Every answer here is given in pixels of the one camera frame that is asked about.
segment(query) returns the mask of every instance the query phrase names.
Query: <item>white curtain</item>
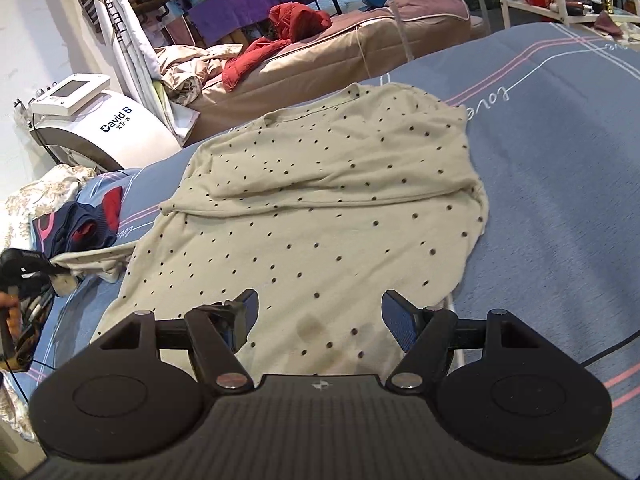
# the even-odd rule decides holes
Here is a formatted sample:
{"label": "white curtain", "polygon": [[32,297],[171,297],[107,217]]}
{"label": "white curtain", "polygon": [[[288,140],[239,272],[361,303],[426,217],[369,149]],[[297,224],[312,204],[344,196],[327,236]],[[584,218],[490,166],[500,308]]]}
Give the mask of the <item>white curtain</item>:
{"label": "white curtain", "polygon": [[129,95],[160,119],[182,145],[198,113],[166,97],[159,82],[158,57],[129,1],[94,0],[94,3],[104,41],[113,50]]}

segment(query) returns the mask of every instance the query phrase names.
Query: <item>white machine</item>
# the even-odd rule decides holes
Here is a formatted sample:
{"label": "white machine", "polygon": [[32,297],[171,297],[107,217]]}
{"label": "white machine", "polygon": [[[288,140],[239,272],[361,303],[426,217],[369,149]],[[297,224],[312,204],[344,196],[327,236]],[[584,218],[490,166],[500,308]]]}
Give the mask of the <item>white machine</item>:
{"label": "white machine", "polygon": [[143,168],[180,151],[155,115],[106,90],[109,82],[104,74],[73,74],[41,94],[30,103],[33,139],[62,162],[81,162],[79,154],[106,171]]}

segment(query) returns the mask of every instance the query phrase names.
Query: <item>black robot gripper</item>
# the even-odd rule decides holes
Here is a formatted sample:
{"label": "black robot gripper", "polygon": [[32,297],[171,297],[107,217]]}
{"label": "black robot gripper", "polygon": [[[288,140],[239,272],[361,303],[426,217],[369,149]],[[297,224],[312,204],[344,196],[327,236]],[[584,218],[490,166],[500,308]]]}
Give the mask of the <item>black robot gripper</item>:
{"label": "black robot gripper", "polygon": [[[248,289],[183,319],[125,318],[34,392],[48,459],[29,478],[619,478],[594,455],[607,390],[506,310],[459,319],[387,291],[382,317],[406,355],[385,384],[255,386],[234,353],[257,317]],[[480,360],[450,371],[455,350],[477,348]],[[186,351],[196,380],[159,349]]]}

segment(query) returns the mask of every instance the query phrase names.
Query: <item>black ribbed surface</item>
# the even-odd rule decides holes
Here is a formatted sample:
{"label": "black ribbed surface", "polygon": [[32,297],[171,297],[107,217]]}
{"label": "black ribbed surface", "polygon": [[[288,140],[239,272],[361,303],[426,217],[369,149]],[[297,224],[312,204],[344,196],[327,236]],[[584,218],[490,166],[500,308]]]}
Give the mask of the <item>black ribbed surface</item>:
{"label": "black ribbed surface", "polygon": [[219,400],[188,439],[151,458],[110,465],[53,458],[28,478],[584,480],[617,476],[593,456],[553,466],[523,466],[477,454],[451,438],[423,400],[386,392],[373,376],[269,376],[254,393]]}

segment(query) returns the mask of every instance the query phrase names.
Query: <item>person's hand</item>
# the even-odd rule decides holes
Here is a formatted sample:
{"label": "person's hand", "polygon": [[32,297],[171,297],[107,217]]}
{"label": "person's hand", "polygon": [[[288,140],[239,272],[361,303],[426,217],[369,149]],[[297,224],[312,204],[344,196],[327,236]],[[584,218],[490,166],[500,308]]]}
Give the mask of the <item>person's hand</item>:
{"label": "person's hand", "polygon": [[14,341],[20,337],[20,301],[15,296],[9,296],[5,292],[0,292],[0,308],[8,308],[9,316],[6,323]]}

